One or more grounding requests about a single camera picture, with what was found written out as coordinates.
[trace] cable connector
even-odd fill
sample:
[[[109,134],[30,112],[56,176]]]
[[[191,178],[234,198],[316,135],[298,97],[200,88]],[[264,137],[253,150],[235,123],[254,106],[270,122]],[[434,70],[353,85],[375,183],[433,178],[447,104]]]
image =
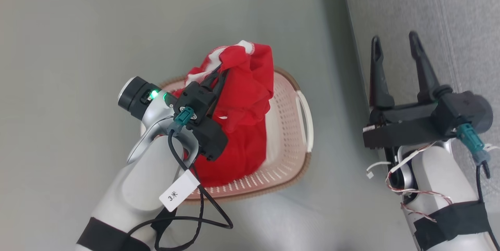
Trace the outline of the cable connector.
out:
[[[484,149],[485,144],[470,123],[461,124],[457,128],[457,138],[469,149],[476,166],[484,161],[489,162],[491,157]]]
[[[195,111],[191,107],[185,107],[182,109],[182,111],[175,116],[173,119],[173,122],[168,125],[168,128],[166,129],[167,133],[170,133],[170,131],[173,130],[173,136],[176,136],[177,133],[180,133],[182,131],[182,128],[188,124],[188,122],[193,118],[195,115]]]
[[[379,166],[379,165],[391,165],[390,162],[388,161],[380,161],[380,162],[377,162],[377,163],[373,163],[372,165],[370,165],[370,167],[366,168],[366,176],[371,179],[373,178],[373,172],[371,172],[371,169],[375,166]]]

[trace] gray floor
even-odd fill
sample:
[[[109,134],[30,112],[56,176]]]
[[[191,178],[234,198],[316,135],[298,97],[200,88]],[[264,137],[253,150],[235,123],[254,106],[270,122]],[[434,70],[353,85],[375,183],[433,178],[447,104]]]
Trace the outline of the gray floor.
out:
[[[269,44],[309,100],[311,167],[276,194],[224,204],[192,250],[413,250],[398,197],[364,176],[366,102],[344,0],[0,0],[0,242],[73,248],[138,139],[116,105],[128,78],[160,82],[240,39]],[[180,215],[197,215],[197,207]],[[207,217],[219,219],[212,208]],[[175,223],[178,244],[195,224]]]

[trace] black cable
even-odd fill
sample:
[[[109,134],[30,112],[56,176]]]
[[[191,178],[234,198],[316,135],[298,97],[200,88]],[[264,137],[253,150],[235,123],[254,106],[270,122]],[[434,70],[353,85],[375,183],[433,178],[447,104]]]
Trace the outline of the black cable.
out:
[[[184,162],[182,161],[182,159],[179,157],[179,155],[175,151],[175,148],[173,147],[173,143],[172,143],[172,136],[173,136],[173,130],[170,131],[170,133],[168,133],[168,147],[170,147],[170,151],[172,152],[175,160],[177,160],[177,163],[179,163],[179,166],[184,171],[186,171],[186,170],[188,170],[188,167],[184,164]],[[203,194],[210,201],[210,203],[215,207],[215,209],[219,212],[219,214],[224,218],[224,221],[227,222],[227,224],[218,223],[215,226],[220,226],[221,225],[220,226],[221,228],[228,228],[228,229],[233,228],[234,226],[232,224],[231,219],[229,219],[229,216],[227,216],[227,214],[219,206],[219,204],[215,201],[215,199],[205,190],[205,187],[203,187],[202,185],[199,185],[198,189],[200,190],[200,194]]]
[[[205,79],[203,79],[203,81],[200,83],[200,86],[203,86],[212,91],[211,85],[218,78],[217,72],[219,71],[221,65],[222,64],[219,64],[218,67],[215,67],[215,69],[212,70],[212,72],[209,75],[207,75]]]
[[[198,179],[199,178],[198,172],[196,171],[194,164],[193,164],[193,172],[195,173],[195,177]],[[203,194],[200,194],[200,217],[199,217],[199,219],[203,219],[203,211],[204,210],[205,210],[205,202],[203,201]],[[157,235],[157,238],[155,240],[155,249],[157,251],[182,251],[182,250],[186,250],[191,245],[193,245],[193,243],[195,243],[196,239],[198,238],[198,235],[200,235],[201,229],[202,229],[202,222],[199,221],[198,226],[196,228],[195,235],[193,236],[193,238],[189,242],[186,242],[185,244],[182,244],[182,245],[177,246],[177,247],[160,247],[159,241],[160,241],[162,235]]]
[[[220,98],[220,94],[222,93],[222,89],[225,85],[225,80],[227,78],[227,73],[229,73],[229,69],[226,69],[218,76],[217,83],[214,87],[214,94],[216,95],[216,101],[210,105],[209,110],[207,111],[207,117],[212,118],[214,115],[214,111],[216,110],[216,106],[218,104],[218,100]]]
[[[475,183],[477,185],[477,195],[479,196],[479,203],[484,203],[484,199],[482,197],[482,189],[481,189],[481,167],[484,168],[484,172],[486,173],[486,177],[490,178],[489,176],[489,166],[486,161],[483,161],[481,165],[476,166],[475,168]],[[493,245],[495,246],[495,249],[497,251],[500,251],[500,246],[498,245],[498,242],[495,238],[495,235],[493,234],[493,231],[491,230],[491,227],[488,230],[489,237],[491,237],[491,240],[493,242]]]
[[[175,148],[173,147],[172,144],[172,136],[173,136],[173,130],[170,131],[168,134],[168,146],[170,147],[170,151],[172,152],[173,156],[175,157],[175,160],[179,164],[179,166],[184,169],[184,171],[189,170],[188,167],[184,164],[182,159],[179,157],[177,152],[175,151]],[[196,172],[196,168],[193,165],[193,171],[195,173],[195,177],[199,179],[198,172]],[[125,238],[130,237],[133,233],[135,233],[138,229],[143,228],[144,226],[147,226],[149,224],[153,224],[155,222],[161,222],[161,221],[174,221],[174,220],[183,220],[183,221],[196,221],[198,222],[198,227],[196,228],[195,236],[193,237],[192,240],[190,240],[188,243],[183,244],[178,247],[174,248],[166,248],[166,247],[159,247],[159,240],[161,238],[161,235],[157,235],[157,239],[155,240],[155,249],[157,251],[163,251],[163,250],[169,250],[169,251],[181,251],[187,249],[189,246],[191,246],[195,240],[198,238],[198,235],[201,230],[201,224],[211,224],[213,226],[218,226],[220,228],[227,228],[227,229],[232,229],[234,225],[232,224],[231,219],[227,214],[224,212],[224,210],[218,205],[218,203],[215,201],[215,199],[205,190],[205,188],[202,185],[198,186],[198,189],[200,190],[200,217],[186,217],[186,216],[175,216],[175,217],[166,217],[166,218],[158,218],[158,219],[151,219],[149,221],[142,222],[138,224],[137,226],[133,227],[126,235]],[[215,209],[220,213],[220,215],[224,218],[224,220],[227,222],[227,224],[222,224],[220,222],[212,221],[209,219],[203,219],[203,211],[204,211],[204,196],[212,203],[212,205],[215,207]]]

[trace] teal connector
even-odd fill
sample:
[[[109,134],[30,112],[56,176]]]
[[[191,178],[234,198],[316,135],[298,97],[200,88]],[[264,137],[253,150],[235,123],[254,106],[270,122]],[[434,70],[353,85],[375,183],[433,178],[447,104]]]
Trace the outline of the teal connector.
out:
[[[186,107],[182,109],[182,111],[179,113],[179,115],[175,116],[174,120],[170,125],[168,125],[167,128],[167,134],[170,134],[170,132],[173,131],[173,136],[177,136],[177,133],[180,133],[182,131],[182,128],[186,126],[195,114],[195,111],[191,107]]]
[[[191,107],[186,107],[184,110],[182,110],[179,115],[174,119],[177,123],[179,123],[182,126],[186,126],[191,117],[193,117],[193,114],[195,111]]]
[[[461,124],[457,128],[457,138],[464,143],[472,154],[484,148],[484,143],[470,123]]]
[[[470,123],[461,124],[457,128],[457,138],[469,149],[472,153],[475,165],[479,166],[483,161],[490,160],[489,153],[484,150],[484,142],[474,130]]]

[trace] red and white wire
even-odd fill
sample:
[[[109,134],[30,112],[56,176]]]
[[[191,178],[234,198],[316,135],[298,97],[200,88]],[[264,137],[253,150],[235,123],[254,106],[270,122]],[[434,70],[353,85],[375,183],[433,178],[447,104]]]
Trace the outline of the red and white wire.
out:
[[[446,202],[449,204],[449,205],[452,205],[453,204],[453,201],[451,199],[451,197],[449,196],[446,196],[446,195],[443,195],[443,194],[440,194],[439,192],[432,192],[432,191],[428,191],[428,190],[418,190],[418,189],[414,189],[414,188],[407,188],[407,189],[399,189],[399,188],[394,188],[392,185],[391,185],[391,182],[389,181],[389,178],[391,177],[391,175],[397,171],[398,169],[400,169],[403,165],[405,165],[406,163],[408,163],[412,158],[414,158],[415,156],[418,155],[418,153],[422,152],[422,151],[425,151],[426,149],[430,148],[431,146],[434,145],[434,142],[431,143],[431,144],[428,144],[426,146],[423,146],[417,150],[415,150],[414,152],[412,152],[407,158],[405,158],[404,160],[402,160],[398,165],[394,166],[393,168],[391,168],[389,170],[389,172],[387,173],[387,176],[386,176],[386,185],[387,187],[393,191],[393,192],[396,192],[396,193],[399,193],[399,194],[403,194],[403,193],[406,193],[406,192],[409,192],[411,194],[429,194],[429,195],[436,195],[436,196],[440,196],[442,198],[444,198],[446,200]],[[386,164],[385,162],[377,162],[375,164],[373,164],[372,166],[368,167],[368,169],[366,170],[366,172],[370,172],[370,169],[373,168],[374,166],[377,166],[377,165],[383,165],[383,164]],[[419,211],[416,211],[416,210],[413,210],[411,208],[409,208],[406,204],[404,204],[403,202],[401,202],[401,208],[404,209],[404,210],[407,210],[409,211],[410,213],[414,213],[414,214],[418,214],[418,215],[422,215],[424,218],[430,220],[430,221],[433,221],[433,222],[436,222],[435,219],[431,218],[429,215],[423,213],[423,212],[419,212]]]

